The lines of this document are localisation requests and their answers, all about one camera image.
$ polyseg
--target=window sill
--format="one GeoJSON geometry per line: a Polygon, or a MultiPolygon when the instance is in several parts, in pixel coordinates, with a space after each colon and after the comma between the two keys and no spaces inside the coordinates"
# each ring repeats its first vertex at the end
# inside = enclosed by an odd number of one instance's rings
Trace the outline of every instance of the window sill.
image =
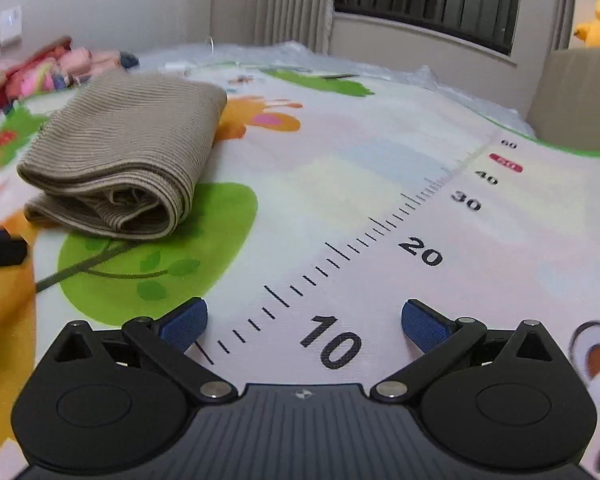
{"type": "Polygon", "coordinates": [[[438,32],[436,30],[430,30],[429,28],[417,27],[415,25],[409,25],[408,23],[393,22],[392,20],[385,20],[382,18],[374,18],[372,16],[364,16],[362,14],[349,14],[348,12],[336,12],[334,17],[339,20],[370,23],[372,25],[382,25],[383,27],[397,28],[399,30],[411,32],[413,34],[431,36],[437,38],[438,40],[459,44],[464,46],[465,48],[477,50],[478,52],[493,57],[494,59],[504,61],[511,66],[518,66],[518,64],[515,61],[513,61],[513,59],[511,59],[511,56],[506,56],[505,54],[501,54],[484,46],[471,43],[470,41],[465,41],[460,38],[456,38],[455,36],[443,34],[442,32],[438,32]]]}

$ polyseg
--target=striped cloth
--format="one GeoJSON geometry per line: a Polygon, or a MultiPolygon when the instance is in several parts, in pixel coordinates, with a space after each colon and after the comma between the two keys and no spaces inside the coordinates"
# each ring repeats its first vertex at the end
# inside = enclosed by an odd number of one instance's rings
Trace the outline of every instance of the striped cloth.
{"type": "Polygon", "coordinates": [[[128,240],[170,234],[191,211],[225,105],[208,83],[123,70],[94,78],[18,164],[44,191],[27,219],[128,240]]]}

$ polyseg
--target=wall outlet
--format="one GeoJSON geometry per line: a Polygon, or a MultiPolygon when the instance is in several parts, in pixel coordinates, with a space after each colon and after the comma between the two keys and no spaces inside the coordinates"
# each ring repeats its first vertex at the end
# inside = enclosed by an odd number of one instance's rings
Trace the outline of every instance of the wall outlet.
{"type": "Polygon", "coordinates": [[[0,46],[8,46],[22,38],[22,9],[20,6],[0,13],[0,46]]]}

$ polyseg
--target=clear plastic wrap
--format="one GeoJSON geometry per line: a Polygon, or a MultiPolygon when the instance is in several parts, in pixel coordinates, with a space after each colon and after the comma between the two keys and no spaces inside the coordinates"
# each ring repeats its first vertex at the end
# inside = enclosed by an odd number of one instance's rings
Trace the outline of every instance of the clear plastic wrap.
{"type": "Polygon", "coordinates": [[[524,136],[536,136],[531,126],[525,123],[517,111],[497,105],[486,99],[474,97],[460,89],[441,84],[433,71],[426,65],[416,72],[397,72],[346,59],[320,56],[314,54],[302,44],[293,41],[265,47],[216,44],[213,49],[208,43],[180,45],[140,56],[140,69],[161,69],[168,63],[172,70],[177,71],[178,69],[185,70],[186,68],[231,61],[243,64],[264,64],[278,68],[304,68],[328,72],[355,73],[388,81],[408,83],[439,92],[447,98],[524,136]]]}

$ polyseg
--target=orange giraffe print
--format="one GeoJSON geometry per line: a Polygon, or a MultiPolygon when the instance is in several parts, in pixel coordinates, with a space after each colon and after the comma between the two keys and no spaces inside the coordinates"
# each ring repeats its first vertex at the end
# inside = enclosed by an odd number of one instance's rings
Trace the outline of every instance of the orange giraffe print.
{"type": "Polygon", "coordinates": [[[302,105],[287,99],[266,101],[260,96],[229,99],[216,128],[214,143],[243,138],[247,126],[259,126],[275,132],[296,132],[300,129],[300,121],[295,117],[269,111],[269,108],[275,107],[302,108],[302,105]]]}
{"type": "MultiPolygon", "coordinates": [[[[20,211],[1,226],[32,248],[38,230],[20,211]]],[[[17,267],[0,268],[0,446],[14,439],[11,407],[34,367],[36,285],[31,255],[17,267]]]]}

